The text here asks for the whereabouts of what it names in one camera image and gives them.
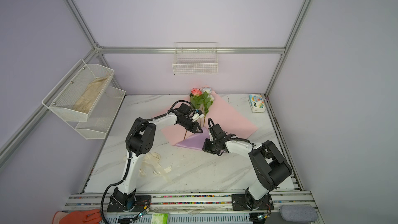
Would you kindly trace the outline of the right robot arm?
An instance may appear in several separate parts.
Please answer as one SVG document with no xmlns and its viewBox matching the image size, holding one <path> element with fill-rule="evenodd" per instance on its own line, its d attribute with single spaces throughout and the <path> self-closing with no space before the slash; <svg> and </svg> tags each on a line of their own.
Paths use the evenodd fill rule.
<svg viewBox="0 0 398 224">
<path fill-rule="evenodd" d="M 251 161 L 257 179 L 244 194 L 233 194 L 235 211 L 256 211 L 273 209 L 269 193 L 293 173 L 281 151 L 272 141 L 252 143 L 248 139 L 223 131 L 219 124 L 208 119 L 209 138 L 205 139 L 202 150 L 221 156 L 224 153 L 238 154 Z"/>
</svg>

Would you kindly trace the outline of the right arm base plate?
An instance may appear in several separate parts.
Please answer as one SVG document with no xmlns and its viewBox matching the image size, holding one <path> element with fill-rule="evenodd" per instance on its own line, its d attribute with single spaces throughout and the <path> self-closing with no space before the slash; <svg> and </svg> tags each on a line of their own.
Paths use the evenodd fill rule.
<svg viewBox="0 0 398 224">
<path fill-rule="evenodd" d="M 249 194 L 233 194 L 232 207 L 234 211 L 272 211 L 274 204 L 271 196 L 266 194 L 260 200 L 255 200 Z"/>
</svg>

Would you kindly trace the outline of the pink purple wrapping paper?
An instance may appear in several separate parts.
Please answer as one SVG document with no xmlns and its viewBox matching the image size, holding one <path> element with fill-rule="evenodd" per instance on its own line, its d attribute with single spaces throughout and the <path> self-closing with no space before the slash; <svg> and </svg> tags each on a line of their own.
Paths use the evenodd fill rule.
<svg viewBox="0 0 398 224">
<path fill-rule="evenodd" d="M 247 139 L 258 130 L 258 122 L 264 114 L 251 111 L 249 95 L 218 95 L 214 91 L 211 94 L 215 101 L 206 118 L 211 118 L 224 131 L 239 138 Z M 202 134 L 192 134 L 179 125 L 172 125 L 161 132 L 173 146 L 202 150 L 205 139 L 209 137 L 207 128 L 208 124 L 205 124 Z"/>
</svg>

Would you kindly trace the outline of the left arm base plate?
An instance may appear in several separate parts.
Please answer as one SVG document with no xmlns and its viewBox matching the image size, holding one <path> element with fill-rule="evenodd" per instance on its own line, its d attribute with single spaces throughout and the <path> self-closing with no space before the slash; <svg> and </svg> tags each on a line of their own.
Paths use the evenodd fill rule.
<svg viewBox="0 0 398 224">
<path fill-rule="evenodd" d="M 110 202 L 107 207 L 108 213 L 139 213 L 144 210 L 144 207 L 149 207 L 151 204 L 152 196 L 150 195 L 136 195 L 134 197 L 134 201 L 132 204 L 128 204 L 127 206 L 123 206 L 117 200 L 114 199 L 114 196 L 110 197 Z"/>
</svg>

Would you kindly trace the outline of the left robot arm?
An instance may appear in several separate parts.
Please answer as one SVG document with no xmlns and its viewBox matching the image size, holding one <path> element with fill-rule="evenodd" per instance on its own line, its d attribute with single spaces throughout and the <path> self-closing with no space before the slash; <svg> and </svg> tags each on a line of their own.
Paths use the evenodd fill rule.
<svg viewBox="0 0 398 224">
<path fill-rule="evenodd" d="M 203 133 L 199 123 L 199 120 L 203 118 L 204 113 L 185 100 L 178 100 L 166 113 L 159 116 L 150 119 L 137 118 L 125 139 L 127 160 L 122 178 L 106 188 L 101 199 L 100 210 L 108 213 L 140 212 L 145 204 L 150 204 L 151 196 L 137 197 L 136 191 L 138 175 L 145 154 L 152 149 L 156 131 L 177 124 L 192 134 Z M 105 210 L 105 198 L 111 188 L 113 193 Z"/>
</svg>

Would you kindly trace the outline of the white blue fake rose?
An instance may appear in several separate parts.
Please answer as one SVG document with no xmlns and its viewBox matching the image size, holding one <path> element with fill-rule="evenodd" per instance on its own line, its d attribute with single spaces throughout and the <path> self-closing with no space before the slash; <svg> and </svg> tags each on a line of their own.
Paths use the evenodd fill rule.
<svg viewBox="0 0 398 224">
<path fill-rule="evenodd" d="M 209 87 L 203 87 L 200 89 L 202 92 L 202 96 L 203 96 L 203 100 L 204 103 L 202 104 L 203 107 L 203 113 L 204 113 L 204 120 L 202 122 L 202 126 L 205 126 L 206 123 L 206 117 L 207 114 L 209 113 L 209 109 L 212 106 L 212 104 L 214 103 L 214 97 L 212 95 L 212 89 Z"/>
</svg>

